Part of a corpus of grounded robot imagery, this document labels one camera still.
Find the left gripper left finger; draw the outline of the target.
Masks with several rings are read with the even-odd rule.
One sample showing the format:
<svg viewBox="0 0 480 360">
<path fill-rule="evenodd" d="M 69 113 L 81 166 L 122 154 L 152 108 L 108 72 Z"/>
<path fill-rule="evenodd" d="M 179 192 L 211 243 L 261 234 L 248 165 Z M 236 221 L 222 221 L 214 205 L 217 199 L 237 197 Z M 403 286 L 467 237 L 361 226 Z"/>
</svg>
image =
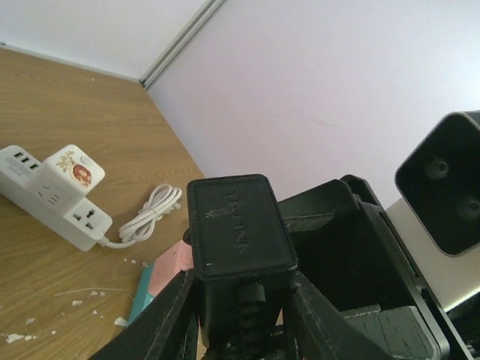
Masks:
<svg viewBox="0 0 480 360">
<path fill-rule="evenodd" d="M 194 359 L 192 270 L 180 271 L 150 305 L 92 359 Z"/>
</svg>

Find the black charger plug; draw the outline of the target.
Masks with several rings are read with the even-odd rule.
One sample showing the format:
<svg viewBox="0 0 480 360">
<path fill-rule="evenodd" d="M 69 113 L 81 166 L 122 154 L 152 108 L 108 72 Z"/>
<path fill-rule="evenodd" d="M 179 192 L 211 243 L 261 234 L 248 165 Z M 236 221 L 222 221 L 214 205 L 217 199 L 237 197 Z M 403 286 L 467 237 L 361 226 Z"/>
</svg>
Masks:
<svg viewBox="0 0 480 360">
<path fill-rule="evenodd" d="M 260 174 L 187 185 L 203 343 L 219 356 L 261 359 L 298 266 L 269 180 Z"/>
</svg>

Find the teal power strip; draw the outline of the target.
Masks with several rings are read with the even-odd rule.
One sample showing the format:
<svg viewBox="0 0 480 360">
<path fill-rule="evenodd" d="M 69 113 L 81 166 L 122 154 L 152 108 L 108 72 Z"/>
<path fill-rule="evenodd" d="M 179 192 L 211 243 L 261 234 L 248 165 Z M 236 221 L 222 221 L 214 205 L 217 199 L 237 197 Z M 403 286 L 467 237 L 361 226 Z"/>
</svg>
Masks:
<svg viewBox="0 0 480 360">
<path fill-rule="evenodd" d="M 144 268 L 133 298 L 133 305 L 130 310 L 127 324 L 130 325 L 152 302 L 154 296 L 149 293 L 149 284 L 154 266 L 148 265 Z"/>
</svg>

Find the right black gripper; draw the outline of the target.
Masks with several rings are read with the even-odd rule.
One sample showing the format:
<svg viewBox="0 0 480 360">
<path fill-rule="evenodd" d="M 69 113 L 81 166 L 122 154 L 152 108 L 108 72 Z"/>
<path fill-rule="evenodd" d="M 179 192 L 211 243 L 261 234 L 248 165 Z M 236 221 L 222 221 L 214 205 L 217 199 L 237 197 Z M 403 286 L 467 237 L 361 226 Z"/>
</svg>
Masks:
<svg viewBox="0 0 480 360">
<path fill-rule="evenodd" d="M 346 175 L 280 202 L 298 271 L 391 359 L 448 359 L 449 324 L 385 210 Z M 300 358 L 284 324 L 288 353 Z"/>
</svg>

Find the white cube socket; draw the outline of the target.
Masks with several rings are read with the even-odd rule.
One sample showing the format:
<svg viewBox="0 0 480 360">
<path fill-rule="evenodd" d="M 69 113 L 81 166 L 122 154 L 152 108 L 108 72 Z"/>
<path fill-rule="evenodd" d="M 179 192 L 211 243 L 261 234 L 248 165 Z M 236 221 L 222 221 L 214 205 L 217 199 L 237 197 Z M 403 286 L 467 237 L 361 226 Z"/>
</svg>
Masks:
<svg viewBox="0 0 480 360">
<path fill-rule="evenodd" d="M 105 177 L 104 169 L 76 145 L 66 145 L 46 158 L 31 174 L 26 189 L 61 215 L 69 212 Z"/>
</svg>

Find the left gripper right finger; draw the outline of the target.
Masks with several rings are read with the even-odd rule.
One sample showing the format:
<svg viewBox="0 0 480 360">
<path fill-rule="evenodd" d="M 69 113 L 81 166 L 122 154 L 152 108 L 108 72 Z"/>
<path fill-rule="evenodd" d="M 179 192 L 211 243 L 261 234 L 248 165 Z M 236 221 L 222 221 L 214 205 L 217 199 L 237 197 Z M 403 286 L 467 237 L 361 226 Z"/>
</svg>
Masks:
<svg viewBox="0 0 480 360">
<path fill-rule="evenodd" d="M 391 359 L 384 349 L 353 328 L 300 271 L 283 310 L 301 359 Z"/>
</svg>

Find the pink cube socket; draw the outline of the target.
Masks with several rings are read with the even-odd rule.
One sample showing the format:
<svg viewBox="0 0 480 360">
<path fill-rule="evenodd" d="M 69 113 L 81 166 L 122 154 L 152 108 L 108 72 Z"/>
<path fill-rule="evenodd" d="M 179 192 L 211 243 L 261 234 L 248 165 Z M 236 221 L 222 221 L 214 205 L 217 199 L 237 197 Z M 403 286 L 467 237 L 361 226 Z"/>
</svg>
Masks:
<svg viewBox="0 0 480 360">
<path fill-rule="evenodd" d="M 184 241 L 177 242 L 151 265 L 147 293 L 153 297 L 157 296 L 179 272 L 193 267 L 191 246 Z"/>
</svg>

